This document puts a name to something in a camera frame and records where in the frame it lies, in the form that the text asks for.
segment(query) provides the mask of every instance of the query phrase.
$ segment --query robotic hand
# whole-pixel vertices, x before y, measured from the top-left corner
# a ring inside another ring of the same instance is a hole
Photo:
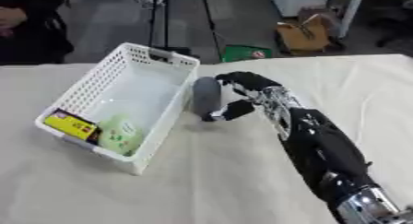
[[[339,223],[413,224],[413,210],[401,211],[368,174],[364,156],[325,115],[307,109],[281,84],[251,72],[216,76],[244,96],[205,121],[230,121],[264,108],[296,170],[324,200]]]

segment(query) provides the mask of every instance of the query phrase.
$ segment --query gray ball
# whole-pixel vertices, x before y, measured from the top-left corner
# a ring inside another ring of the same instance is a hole
[[[204,117],[221,108],[221,85],[213,77],[201,77],[193,86],[193,113]]]

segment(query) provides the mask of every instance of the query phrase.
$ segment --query person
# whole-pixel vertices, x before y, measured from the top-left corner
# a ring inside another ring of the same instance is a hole
[[[57,8],[65,0],[0,0],[0,65],[59,63],[73,46]]]

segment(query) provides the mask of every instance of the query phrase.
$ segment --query tripod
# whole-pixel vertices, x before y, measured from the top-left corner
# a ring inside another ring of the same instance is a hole
[[[188,48],[170,47],[169,35],[170,35],[170,12],[171,12],[170,3],[171,3],[171,0],[164,0],[164,1],[165,1],[164,46],[161,47],[161,49],[163,49],[165,51],[175,51],[175,52],[178,52],[178,53],[191,55],[191,50],[188,49]],[[211,30],[212,38],[214,40],[215,48],[217,50],[217,55],[218,55],[218,58],[219,58],[219,61],[220,61],[222,59],[222,56],[221,56],[221,52],[220,52],[220,49],[219,49],[217,34],[215,32],[216,26],[215,26],[214,21],[212,20],[211,12],[210,12],[207,0],[202,0],[202,2],[204,4],[205,10],[206,10],[206,16],[207,16],[209,29]],[[156,22],[156,17],[157,17],[157,8],[158,8],[158,0],[153,0],[152,14],[151,14],[151,19],[149,21],[149,24],[150,24],[150,33],[149,33],[149,42],[148,42],[149,47],[153,46],[153,37],[154,37],[155,22]]]

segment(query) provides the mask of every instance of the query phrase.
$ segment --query gray floor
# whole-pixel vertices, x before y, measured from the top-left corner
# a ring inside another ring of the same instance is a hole
[[[76,50],[68,63],[95,63],[122,42],[148,45],[150,10],[136,0],[71,0],[72,7],[61,13],[69,26],[70,40]],[[273,41],[273,30],[281,20],[271,0],[209,0],[212,18],[217,24],[221,47],[244,44],[271,48],[274,57],[282,57]],[[162,18],[156,29],[155,44],[163,44]],[[218,63],[207,16],[201,0],[172,0],[171,37],[173,46],[190,47],[204,64]],[[358,17],[344,39],[347,49],[332,54],[409,53],[407,46],[395,43],[377,48],[374,43],[382,32],[366,28]]]

